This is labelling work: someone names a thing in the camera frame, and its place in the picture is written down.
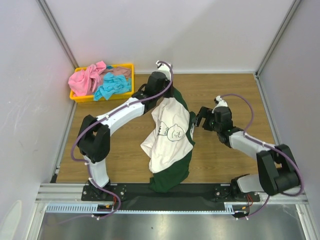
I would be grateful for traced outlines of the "white green raglan t-shirt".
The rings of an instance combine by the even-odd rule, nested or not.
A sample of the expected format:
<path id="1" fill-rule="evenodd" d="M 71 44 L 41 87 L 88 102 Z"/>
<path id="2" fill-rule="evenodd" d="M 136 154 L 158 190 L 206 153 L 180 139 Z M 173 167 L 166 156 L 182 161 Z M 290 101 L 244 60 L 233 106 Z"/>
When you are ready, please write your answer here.
<path id="1" fill-rule="evenodd" d="M 150 189 L 167 193 L 189 176 L 196 114 L 189 111 L 182 94 L 174 89 L 173 96 L 164 98 L 151 116 L 155 129 L 140 146 L 149 157 Z"/>

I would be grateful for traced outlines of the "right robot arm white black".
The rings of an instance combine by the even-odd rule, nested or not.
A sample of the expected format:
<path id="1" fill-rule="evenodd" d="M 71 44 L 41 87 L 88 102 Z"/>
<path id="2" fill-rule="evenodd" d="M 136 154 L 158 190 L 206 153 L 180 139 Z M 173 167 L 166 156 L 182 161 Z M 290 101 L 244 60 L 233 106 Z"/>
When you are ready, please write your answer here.
<path id="1" fill-rule="evenodd" d="M 258 174 L 232 179 L 235 185 L 230 188 L 230 195 L 234 200 L 242 201 L 251 192 L 285 195 L 285 191 L 295 187 L 300 187 L 296 196 L 302 193 L 302 176 L 287 145 L 265 143 L 234 126 L 232 112 L 227 106 L 201 107 L 194 120 L 197 127 L 202 119 L 204 130 L 215 132 L 222 144 L 244 153 L 257 163 Z"/>

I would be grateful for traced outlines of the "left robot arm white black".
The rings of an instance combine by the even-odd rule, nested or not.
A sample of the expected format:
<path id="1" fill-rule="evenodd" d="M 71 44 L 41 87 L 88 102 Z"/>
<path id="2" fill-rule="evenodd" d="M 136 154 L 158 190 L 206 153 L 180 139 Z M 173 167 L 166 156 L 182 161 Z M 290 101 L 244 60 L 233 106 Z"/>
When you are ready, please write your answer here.
<path id="1" fill-rule="evenodd" d="M 99 200 L 110 195 L 110 178 L 106 170 L 106 158 L 111 148 L 111 136 L 123 125 L 153 109 L 162 97 L 173 95 L 173 73 L 169 70 L 157 70 L 151 73 L 147 83 L 143 84 L 125 103 L 115 109 L 94 117 L 87 115 L 80 127 L 78 137 L 72 146 L 78 147 L 88 169 L 89 182 L 94 186 L 92 194 Z"/>

